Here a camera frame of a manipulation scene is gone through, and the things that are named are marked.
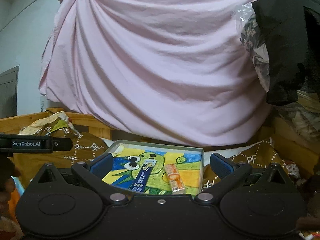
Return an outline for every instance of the gray door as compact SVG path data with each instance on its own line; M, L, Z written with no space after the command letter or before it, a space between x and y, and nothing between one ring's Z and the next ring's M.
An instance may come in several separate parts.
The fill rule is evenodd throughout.
M0 73L0 118L17 115L17 83L19 67Z

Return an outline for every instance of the plastic bag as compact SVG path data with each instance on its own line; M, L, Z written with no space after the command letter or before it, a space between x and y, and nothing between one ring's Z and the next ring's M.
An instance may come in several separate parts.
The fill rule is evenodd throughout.
M231 16L236 20L238 37L244 48L249 52L249 57L252 59L260 84L268 92L270 86L269 56L251 3L235 9Z

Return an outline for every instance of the cartoon drawing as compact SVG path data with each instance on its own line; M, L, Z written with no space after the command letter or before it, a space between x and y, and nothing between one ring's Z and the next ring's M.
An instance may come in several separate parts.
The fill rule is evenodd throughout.
M145 152L141 149L124 148L114 157L112 171L103 179L104 182L122 188L130 188L146 159L157 160L149 176L145 193L153 195L171 194L171 187L164 165L175 163L186 193L195 196L199 192L201 155L194 153Z

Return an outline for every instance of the wrinkled fabric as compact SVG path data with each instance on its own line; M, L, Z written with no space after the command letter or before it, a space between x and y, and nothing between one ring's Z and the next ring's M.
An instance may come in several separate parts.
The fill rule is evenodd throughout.
M320 99L316 93L300 90L297 95L297 102L276 109L298 135L310 142L320 142Z
M231 11L254 0L63 0L40 92L133 134L246 142L265 103Z

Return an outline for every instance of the blue package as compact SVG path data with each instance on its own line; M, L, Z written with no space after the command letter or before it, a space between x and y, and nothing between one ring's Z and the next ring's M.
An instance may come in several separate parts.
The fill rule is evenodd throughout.
M137 191L137 192L144 192L144 189L147 185L147 181L151 174L153 167L155 166L157 160L150 160L147 159L144 161L137 177L133 181L132 185L130 186L130 190Z

